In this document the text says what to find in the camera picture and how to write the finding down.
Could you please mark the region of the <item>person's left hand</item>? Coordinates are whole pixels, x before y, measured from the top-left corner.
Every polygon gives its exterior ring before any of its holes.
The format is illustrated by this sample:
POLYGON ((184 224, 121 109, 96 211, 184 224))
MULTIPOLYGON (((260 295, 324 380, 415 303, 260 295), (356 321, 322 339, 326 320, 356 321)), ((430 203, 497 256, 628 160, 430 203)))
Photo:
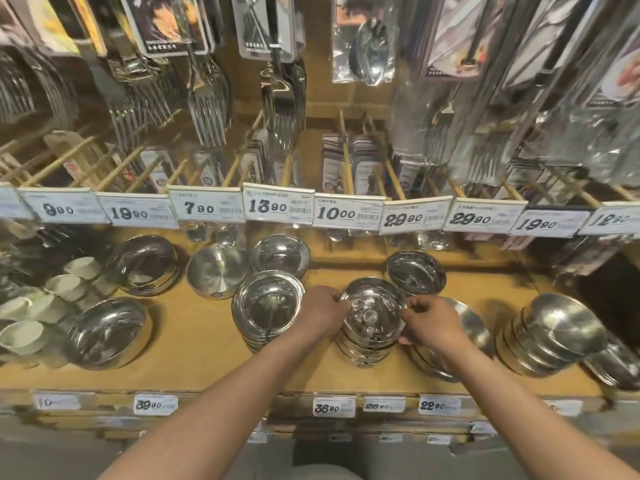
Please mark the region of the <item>person's left hand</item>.
MULTIPOLYGON (((329 323, 323 313, 323 288, 332 288, 327 285, 315 285, 304 293, 299 313, 293 324, 286 331, 286 336, 305 347, 318 345, 320 341, 334 337, 341 329, 341 325, 329 323)), ((346 315, 350 309, 351 302, 346 300, 346 315)))

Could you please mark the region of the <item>person's right hand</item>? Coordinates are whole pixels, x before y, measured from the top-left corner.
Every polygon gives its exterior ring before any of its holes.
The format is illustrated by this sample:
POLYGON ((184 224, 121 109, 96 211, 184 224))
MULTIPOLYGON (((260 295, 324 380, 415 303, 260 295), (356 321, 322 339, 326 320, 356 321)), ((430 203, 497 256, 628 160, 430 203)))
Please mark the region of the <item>person's right hand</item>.
POLYGON ((425 301, 429 300, 428 341, 425 346, 437 355, 447 358, 473 345, 462 327, 458 314, 446 300, 439 296, 419 296, 424 297, 425 301))

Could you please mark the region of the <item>single shiny steel bowl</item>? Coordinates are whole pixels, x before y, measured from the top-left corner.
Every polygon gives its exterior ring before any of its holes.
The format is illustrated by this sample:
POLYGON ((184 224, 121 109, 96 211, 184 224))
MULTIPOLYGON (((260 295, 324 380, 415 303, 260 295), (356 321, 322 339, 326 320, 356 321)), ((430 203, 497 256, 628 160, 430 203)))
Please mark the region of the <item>single shiny steel bowl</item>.
POLYGON ((350 304, 342 329, 351 341, 369 348, 384 348, 397 341, 404 329, 401 315, 407 300, 393 283, 374 276, 357 278, 340 298, 350 304))

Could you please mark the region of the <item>person's left forearm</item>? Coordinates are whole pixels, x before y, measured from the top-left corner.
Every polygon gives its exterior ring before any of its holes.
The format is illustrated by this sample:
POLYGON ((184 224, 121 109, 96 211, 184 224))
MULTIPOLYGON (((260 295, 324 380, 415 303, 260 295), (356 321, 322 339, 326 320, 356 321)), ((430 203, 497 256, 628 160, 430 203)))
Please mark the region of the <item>person's left forearm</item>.
POLYGON ((98 480, 221 480, 322 335, 289 330, 172 413, 98 480))

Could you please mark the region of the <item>person's right forearm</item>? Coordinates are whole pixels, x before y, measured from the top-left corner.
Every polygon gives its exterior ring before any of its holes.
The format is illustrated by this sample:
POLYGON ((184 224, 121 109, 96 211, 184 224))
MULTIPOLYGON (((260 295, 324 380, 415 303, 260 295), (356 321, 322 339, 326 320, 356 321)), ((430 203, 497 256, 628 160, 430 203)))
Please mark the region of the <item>person's right forearm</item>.
POLYGON ((469 340, 437 351, 532 480, 640 480, 469 340))

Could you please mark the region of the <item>small steel bowl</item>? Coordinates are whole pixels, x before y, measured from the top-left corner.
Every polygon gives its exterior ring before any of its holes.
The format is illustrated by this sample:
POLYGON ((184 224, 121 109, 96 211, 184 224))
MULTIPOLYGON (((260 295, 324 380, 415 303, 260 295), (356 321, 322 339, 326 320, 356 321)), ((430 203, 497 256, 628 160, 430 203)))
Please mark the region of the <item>small steel bowl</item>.
POLYGON ((443 265, 421 250, 401 250, 386 261, 389 280, 407 298, 418 295, 438 295, 447 284, 443 265))
POLYGON ((291 235, 279 233, 268 235, 253 245, 249 252, 253 273, 283 271, 302 280, 310 264, 308 245, 291 235))

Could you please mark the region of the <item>stack of steel bowls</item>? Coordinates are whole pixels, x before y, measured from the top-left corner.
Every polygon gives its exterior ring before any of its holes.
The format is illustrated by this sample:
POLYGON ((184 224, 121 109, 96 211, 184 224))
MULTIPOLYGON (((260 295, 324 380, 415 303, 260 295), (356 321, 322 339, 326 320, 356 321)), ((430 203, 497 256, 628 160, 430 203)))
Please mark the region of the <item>stack of steel bowls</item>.
POLYGON ((125 293, 144 298, 158 296, 180 276, 179 255, 167 238, 139 235, 116 247, 106 270, 111 281, 125 293))
POLYGON ((546 292, 504 323, 494 343, 499 361, 508 369, 546 378, 603 351, 607 330, 580 301, 546 292))
POLYGON ((385 346, 363 346, 352 341, 340 330, 335 337, 335 344, 338 350, 358 367, 373 367, 389 356, 397 341, 385 346))
POLYGON ((255 273, 237 288, 231 315, 253 354, 291 327, 304 293, 305 287, 295 275, 277 270, 255 273))

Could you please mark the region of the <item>stack of steel plates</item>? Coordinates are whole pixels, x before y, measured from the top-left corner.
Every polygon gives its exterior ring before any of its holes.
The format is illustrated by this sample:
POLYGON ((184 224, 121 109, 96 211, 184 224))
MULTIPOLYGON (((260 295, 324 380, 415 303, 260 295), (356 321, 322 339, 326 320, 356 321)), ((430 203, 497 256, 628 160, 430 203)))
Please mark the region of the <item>stack of steel plates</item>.
POLYGON ((604 385, 640 391, 640 356, 615 335, 608 334, 605 348, 585 357, 580 365, 604 385))
MULTIPOLYGON (((443 299, 458 314, 462 327, 470 341, 492 360, 495 355, 494 338, 483 318, 458 300, 448 297, 443 297, 443 299)), ((450 383, 459 383, 458 377, 446 368, 444 363, 429 347, 418 344, 409 345, 406 347, 406 354, 414 365, 426 375, 450 383)))

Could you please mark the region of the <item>row of large price tags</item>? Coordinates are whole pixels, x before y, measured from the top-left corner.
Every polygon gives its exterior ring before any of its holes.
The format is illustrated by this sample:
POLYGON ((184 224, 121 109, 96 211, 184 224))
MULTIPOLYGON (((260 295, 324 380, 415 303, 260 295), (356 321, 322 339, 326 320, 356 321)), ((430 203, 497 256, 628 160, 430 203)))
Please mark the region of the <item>row of large price tags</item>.
POLYGON ((380 235, 443 230, 561 239, 631 235, 640 240, 640 201, 608 201, 591 210, 452 195, 393 201, 260 184, 233 188, 171 185, 167 194, 141 194, 16 188, 3 182, 0 218, 169 230, 188 221, 254 221, 380 235))

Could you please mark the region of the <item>row of small price labels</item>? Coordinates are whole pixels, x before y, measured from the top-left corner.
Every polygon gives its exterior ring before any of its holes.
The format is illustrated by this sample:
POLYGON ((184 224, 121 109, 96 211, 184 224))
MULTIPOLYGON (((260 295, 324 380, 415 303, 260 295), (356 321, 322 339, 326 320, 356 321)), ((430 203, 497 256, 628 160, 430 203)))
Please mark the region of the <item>row of small price labels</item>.
MULTIPOLYGON (((79 394, 38 395, 36 426, 68 431, 94 431, 104 438, 144 435, 188 405, 194 395, 136 394, 131 406, 107 411, 100 404, 83 408, 79 394)), ((258 420, 250 442, 269 435, 327 435, 349 441, 357 434, 378 435, 382 442, 400 442, 404 435, 430 437, 435 444, 466 442, 474 436, 496 435, 469 395, 280 395, 258 420)))

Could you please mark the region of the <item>brushed steel bowl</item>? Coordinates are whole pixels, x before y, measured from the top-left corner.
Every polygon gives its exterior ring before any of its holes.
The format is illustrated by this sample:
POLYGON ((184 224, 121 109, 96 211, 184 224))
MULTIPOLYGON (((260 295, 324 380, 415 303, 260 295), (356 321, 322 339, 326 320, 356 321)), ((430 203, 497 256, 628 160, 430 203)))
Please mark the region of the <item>brushed steel bowl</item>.
POLYGON ((194 254, 186 266, 190 288, 204 298, 226 299, 250 273, 247 249, 212 244, 194 254))

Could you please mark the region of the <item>small packaged cutlery packs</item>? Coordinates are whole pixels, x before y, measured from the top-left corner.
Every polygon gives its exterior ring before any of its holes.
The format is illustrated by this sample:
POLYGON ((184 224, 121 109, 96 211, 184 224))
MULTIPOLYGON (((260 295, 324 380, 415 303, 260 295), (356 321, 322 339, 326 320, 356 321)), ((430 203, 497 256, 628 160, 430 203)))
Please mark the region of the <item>small packaged cutlery packs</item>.
POLYGON ((383 158, 379 140, 374 136, 360 135, 343 138, 340 134, 322 136, 322 184, 325 193, 340 193, 346 189, 344 177, 344 144, 347 144, 353 189, 356 195, 379 196, 378 176, 383 173, 383 158))

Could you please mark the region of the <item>wooden display shelf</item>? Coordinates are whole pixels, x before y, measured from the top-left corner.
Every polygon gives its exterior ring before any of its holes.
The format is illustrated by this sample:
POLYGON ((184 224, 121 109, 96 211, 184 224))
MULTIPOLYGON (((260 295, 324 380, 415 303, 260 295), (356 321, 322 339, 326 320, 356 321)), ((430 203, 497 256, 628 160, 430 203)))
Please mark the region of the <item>wooden display shelf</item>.
MULTIPOLYGON (((542 268, 492 243, 455 243, 431 253, 447 273, 444 296, 468 305, 493 330, 539 291, 552 290, 542 268)), ((79 394, 83 408, 90 410, 100 404, 107 405, 107 411, 131 406, 136 394, 194 395, 192 403, 203 389, 251 357, 231 318, 230 299, 198 296, 181 279, 153 299, 150 309, 151 343, 119 369, 0 367, 0 418, 16 417, 36 426, 31 418, 38 395, 48 393, 79 394)), ((612 444, 640 445, 640 394, 613 392, 576 365, 548 378, 515 378, 588 434, 612 444)), ((399 346, 373 367, 358 367, 330 340, 302 362, 278 397, 295 394, 414 397, 468 392, 460 384, 427 376, 399 346)))

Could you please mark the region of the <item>row of wooden display pegs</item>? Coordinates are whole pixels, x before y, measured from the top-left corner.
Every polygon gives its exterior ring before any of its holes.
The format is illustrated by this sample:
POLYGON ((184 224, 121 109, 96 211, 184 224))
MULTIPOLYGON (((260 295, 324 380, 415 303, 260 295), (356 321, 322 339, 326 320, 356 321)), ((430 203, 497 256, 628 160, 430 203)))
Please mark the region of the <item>row of wooden display pegs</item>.
MULTIPOLYGON (((197 189, 209 189, 213 191, 224 191, 225 189, 231 189, 242 187, 246 182, 249 182, 249 176, 253 175, 258 177, 258 170, 251 170, 247 165, 243 163, 245 154, 249 153, 249 147, 252 145, 252 141, 257 141, 257 133, 261 129, 262 113, 260 112, 255 124, 247 131, 244 143, 241 147, 238 147, 236 152, 232 156, 236 160, 231 161, 227 158, 228 148, 221 147, 218 149, 204 148, 202 152, 206 155, 211 154, 213 156, 214 163, 217 162, 229 163, 228 171, 222 168, 221 176, 218 177, 219 184, 213 187, 206 187, 203 183, 198 183, 201 179, 202 172, 207 165, 210 164, 203 161, 202 163, 196 163, 196 146, 195 141, 190 139, 193 133, 193 125, 187 121, 185 110, 178 110, 174 112, 169 118, 166 118, 162 124, 156 125, 151 120, 146 121, 146 124, 136 128, 132 133, 131 141, 126 141, 126 144, 136 145, 130 148, 130 152, 125 155, 125 151, 118 145, 107 145, 107 140, 115 135, 115 124, 113 128, 107 130, 100 127, 98 123, 105 123, 104 121, 92 121, 91 124, 80 128, 78 131, 70 130, 54 130, 51 121, 43 123, 38 130, 32 128, 30 131, 26 131, 18 135, 18 129, 11 128, 9 136, 15 136, 11 140, 3 140, 2 132, 0 131, 0 187, 3 189, 13 189, 16 193, 18 189, 22 190, 40 190, 50 191, 52 189, 58 189, 60 192, 67 189, 68 191, 76 188, 89 189, 90 193, 97 195, 99 192, 113 193, 111 191, 123 190, 127 194, 139 194, 138 190, 142 187, 151 189, 151 173, 160 168, 160 166, 167 167, 171 165, 174 170, 167 174, 167 177, 163 177, 164 187, 159 190, 155 190, 156 194, 167 194, 169 192, 169 186, 179 186, 178 183, 189 183, 188 188, 197 187, 197 189), (156 152, 158 155, 152 161, 153 168, 148 169, 146 164, 142 163, 142 153, 156 152), (65 187, 62 184, 45 185, 43 182, 50 179, 50 175, 57 172, 58 168, 66 168, 67 166, 73 167, 71 170, 66 170, 69 173, 70 183, 65 187)), ((407 192, 408 187, 405 189, 400 181, 399 173, 393 167, 393 161, 390 156, 382 150, 385 147, 384 143, 380 140, 380 132, 375 132, 376 129, 372 124, 373 121, 366 114, 367 118, 363 119, 362 131, 363 135, 358 136, 353 140, 349 140, 348 135, 345 133, 345 121, 342 112, 339 115, 339 132, 337 134, 337 142, 330 144, 331 154, 336 153, 339 158, 329 159, 337 162, 337 183, 332 186, 332 190, 326 190, 324 193, 328 193, 330 196, 340 194, 339 190, 336 190, 342 185, 344 195, 357 196, 355 190, 355 169, 353 163, 353 157, 360 155, 363 151, 360 151, 356 145, 356 139, 364 140, 365 143, 372 146, 374 143, 378 145, 379 150, 376 153, 380 156, 380 162, 374 162, 371 170, 365 172, 365 181, 369 185, 372 183, 373 189, 380 193, 380 195, 386 195, 386 179, 391 181, 394 190, 391 191, 393 195, 396 195, 395 200, 387 195, 385 198, 387 201, 393 204, 400 203, 417 203, 418 198, 409 198, 407 192)), ((629 192, 628 195, 623 195, 623 191, 626 189, 622 187, 615 187, 610 185, 613 192, 619 194, 622 200, 613 201, 598 201, 595 197, 595 193, 589 193, 586 190, 586 181, 576 180, 569 178, 570 175, 567 172, 560 172, 557 167, 551 167, 547 169, 540 169, 540 175, 535 177, 525 177, 524 183, 517 187, 516 184, 512 184, 505 176, 501 183, 497 186, 498 190, 495 193, 488 193, 488 190, 480 190, 478 184, 466 183, 462 184, 460 179, 453 178, 452 168, 447 167, 444 164, 439 166, 419 165, 416 162, 408 161, 404 163, 405 166, 418 167, 418 173, 424 175, 422 181, 424 185, 427 185, 429 192, 431 192, 427 200, 434 200, 436 196, 445 196, 448 191, 445 191, 442 184, 440 187, 436 184, 438 178, 446 180, 446 185, 451 188, 451 193, 454 195, 454 200, 462 202, 471 201, 476 199, 480 201, 495 200, 498 202, 505 202, 505 205, 515 203, 524 205, 526 202, 529 206, 542 206, 547 207, 566 207, 566 203, 561 203, 559 197, 553 197, 548 191, 548 188, 539 182, 540 176, 548 174, 549 178, 553 180, 552 183, 560 182, 566 192, 578 196, 580 201, 584 202, 584 206, 590 209, 604 209, 605 207, 622 207, 624 209, 640 209, 640 198, 631 199, 633 197, 629 192), (534 196, 539 196, 548 203, 535 203, 534 197, 525 197, 526 192, 532 192, 534 196)), ((358 198, 364 199, 364 194, 358 194, 358 198)))

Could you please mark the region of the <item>wide steel bowl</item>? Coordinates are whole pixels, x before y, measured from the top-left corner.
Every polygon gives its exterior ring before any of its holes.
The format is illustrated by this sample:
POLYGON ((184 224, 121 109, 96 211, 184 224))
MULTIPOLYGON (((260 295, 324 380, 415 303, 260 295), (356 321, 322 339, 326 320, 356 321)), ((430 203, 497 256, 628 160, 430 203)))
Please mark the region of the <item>wide steel bowl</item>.
POLYGON ((78 316, 66 333, 63 350, 68 362, 80 369, 119 369, 142 354, 153 330, 154 320, 142 302, 110 298, 78 316))

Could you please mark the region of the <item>hanging pack of steel forks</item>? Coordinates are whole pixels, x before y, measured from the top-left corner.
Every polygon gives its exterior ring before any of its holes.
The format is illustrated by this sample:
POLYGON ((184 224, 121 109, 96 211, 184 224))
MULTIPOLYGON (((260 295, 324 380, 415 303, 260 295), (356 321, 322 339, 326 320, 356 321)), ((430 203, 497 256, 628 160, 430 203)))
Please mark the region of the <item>hanging pack of steel forks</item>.
POLYGON ((184 0, 190 32, 188 107, 203 146, 222 148, 232 120, 233 97, 228 74, 216 58, 211 0, 184 0))
POLYGON ((11 49, 46 100, 54 128, 72 130, 79 117, 75 87, 53 58, 39 49, 16 8, 0 0, 0 48, 11 49))
POLYGON ((106 99, 118 146, 130 151, 142 136, 171 121, 180 111, 177 74, 169 62, 145 57, 121 0, 74 0, 85 10, 90 40, 105 62, 107 78, 100 91, 106 99))

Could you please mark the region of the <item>white ceramic dish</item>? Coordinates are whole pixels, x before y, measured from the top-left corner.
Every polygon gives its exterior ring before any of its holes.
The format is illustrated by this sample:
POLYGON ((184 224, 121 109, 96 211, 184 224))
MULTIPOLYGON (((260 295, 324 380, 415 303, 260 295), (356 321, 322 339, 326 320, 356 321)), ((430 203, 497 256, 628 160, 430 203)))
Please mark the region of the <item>white ceramic dish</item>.
POLYGON ((29 310, 38 302, 54 297, 55 295, 53 294, 41 292, 11 298, 0 305, 0 321, 18 322, 26 320, 29 310))
POLYGON ((103 266, 94 257, 81 257, 67 263, 63 269, 69 275, 92 282, 100 276, 103 266))
POLYGON ((50 278, 44 290, 62 298, 69 303, 75 303, 85 297, 89 291, 87 282, 73 274, 60 274, 50 278))
POLYGON ((0 331, 0 346, 21 356, 41 352, 50 339, 50 329, 39 321, 12 322, 0 331))

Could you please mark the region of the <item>hanging pack of steel spoons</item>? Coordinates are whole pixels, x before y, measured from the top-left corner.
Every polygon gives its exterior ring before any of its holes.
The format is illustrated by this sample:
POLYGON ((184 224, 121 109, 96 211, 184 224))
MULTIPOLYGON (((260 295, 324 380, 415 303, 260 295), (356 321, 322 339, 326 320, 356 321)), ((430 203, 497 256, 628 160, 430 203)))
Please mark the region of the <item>hanging pack of steel spoons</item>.
POLYGON ((368 87, 395 76, 397 0, 332 0, 332 82, 368 87))

